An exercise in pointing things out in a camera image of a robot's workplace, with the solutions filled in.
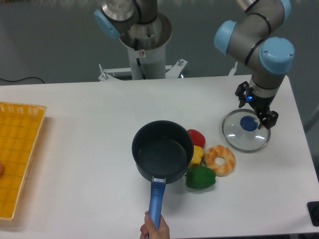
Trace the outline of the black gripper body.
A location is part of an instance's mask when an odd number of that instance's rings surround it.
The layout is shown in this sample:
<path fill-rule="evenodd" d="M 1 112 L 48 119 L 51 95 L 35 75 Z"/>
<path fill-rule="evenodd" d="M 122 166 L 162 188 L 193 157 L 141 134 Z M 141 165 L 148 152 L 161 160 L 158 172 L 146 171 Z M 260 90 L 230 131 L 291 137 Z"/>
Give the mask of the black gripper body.
<path fill-rule="evenodd" d="M 266 114 L 270 109 L 274 96 L 260 97 L 257 95 L 257 91 L 252 87 L 246 92 L 246 102 L 255 111 L 256 115 Z"/>

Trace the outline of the person's hand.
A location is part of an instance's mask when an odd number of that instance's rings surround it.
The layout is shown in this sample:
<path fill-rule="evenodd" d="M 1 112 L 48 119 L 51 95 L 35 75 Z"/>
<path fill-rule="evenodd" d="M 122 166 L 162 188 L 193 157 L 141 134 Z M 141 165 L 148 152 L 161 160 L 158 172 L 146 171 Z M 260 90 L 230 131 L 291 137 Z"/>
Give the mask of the person's hand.
<path fill-rule="evenodd" d="M 163 216 L 160 216 L 160 224 L 157 229 L 149 212 L 145 212 L 144 224 L 140 227 L 140 239 L 170 239 L 169 226 Z"/>

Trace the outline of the second grey robot arm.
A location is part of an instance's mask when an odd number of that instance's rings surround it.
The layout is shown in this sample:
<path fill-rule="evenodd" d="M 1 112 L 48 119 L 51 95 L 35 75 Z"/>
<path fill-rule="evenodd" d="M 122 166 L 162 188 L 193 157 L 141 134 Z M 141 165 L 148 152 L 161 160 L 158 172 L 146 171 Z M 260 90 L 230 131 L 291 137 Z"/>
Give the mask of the second grey robot arm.
<path fill-rule="evenodd" d="M 156 0 L 107 0 L 94 12 L 100 29 L 116 39 L 135 24 L 150 24 L 158 16 Z"/>

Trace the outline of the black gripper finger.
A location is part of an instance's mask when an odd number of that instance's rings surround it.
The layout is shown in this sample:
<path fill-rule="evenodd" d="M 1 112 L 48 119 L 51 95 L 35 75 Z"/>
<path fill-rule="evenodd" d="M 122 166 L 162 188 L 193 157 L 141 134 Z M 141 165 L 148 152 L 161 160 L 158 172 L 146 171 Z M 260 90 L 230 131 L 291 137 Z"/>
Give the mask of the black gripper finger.
<path fill-rule="evenodd" d="M 270 129 L 276 125 L 279 114 L 276 111 L 266 109 L 265 111 L 256 111 L 256 116 L 259 119 L 258 129 L 266 128 Z"/>
<path fill-rule="evenodd" d="M 250 89 L 250 87 L 249 87 L 249 83 L 247 81 L 238 85 L 238 87 L 235 91 L 235 96 L 238 97 L 238 101 L 239 101 L 238 107 L 239 108 L 242 108 L 243 106 L 245 106 L 248 103 L 246 93 L 248 92 L 249 89 Z"/>

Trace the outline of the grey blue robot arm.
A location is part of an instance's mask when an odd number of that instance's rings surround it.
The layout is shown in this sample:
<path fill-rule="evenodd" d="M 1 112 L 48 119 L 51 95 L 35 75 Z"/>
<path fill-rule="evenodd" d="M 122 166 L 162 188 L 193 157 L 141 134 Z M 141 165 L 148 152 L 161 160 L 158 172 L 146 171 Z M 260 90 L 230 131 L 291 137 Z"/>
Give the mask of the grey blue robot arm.
<path fill-rule="evenodd" d="M 292 5 L 288 0 L 240 0 L 238 4 L 246 18 L 240 23 L 224 22 L 214 45 L 252 70 L 251 80 L 240 84 L 235 95 L 240 108 L 249 104 L 255 111 L 258 128 L 270 129 L 279 117 L 270 105 L 295 57 L 290 41 L 270 35 L 288 19 Z"/>

